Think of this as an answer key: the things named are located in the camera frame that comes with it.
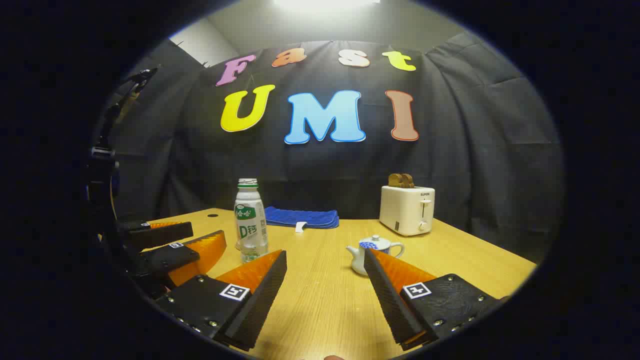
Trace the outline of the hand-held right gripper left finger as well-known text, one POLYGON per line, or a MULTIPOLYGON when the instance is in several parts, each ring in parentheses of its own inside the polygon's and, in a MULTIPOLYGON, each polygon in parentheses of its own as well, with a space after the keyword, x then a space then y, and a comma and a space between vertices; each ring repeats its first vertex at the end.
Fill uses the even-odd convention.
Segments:
POLYGON ((287 269, 287 252, 275 250, 216 278, 192 276, 156 304, 192 332, 249 351, 256 346, 287 269))

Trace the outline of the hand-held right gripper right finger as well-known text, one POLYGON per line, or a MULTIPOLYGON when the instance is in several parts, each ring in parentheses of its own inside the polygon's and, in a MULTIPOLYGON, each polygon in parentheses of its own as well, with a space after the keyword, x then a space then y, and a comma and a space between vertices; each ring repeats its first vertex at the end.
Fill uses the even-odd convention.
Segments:
POLYGON ((502 305, 455 273, 434 276, 403 260, 367 249, 364 268, 396 344, 404 351, 441 341, 502 305))

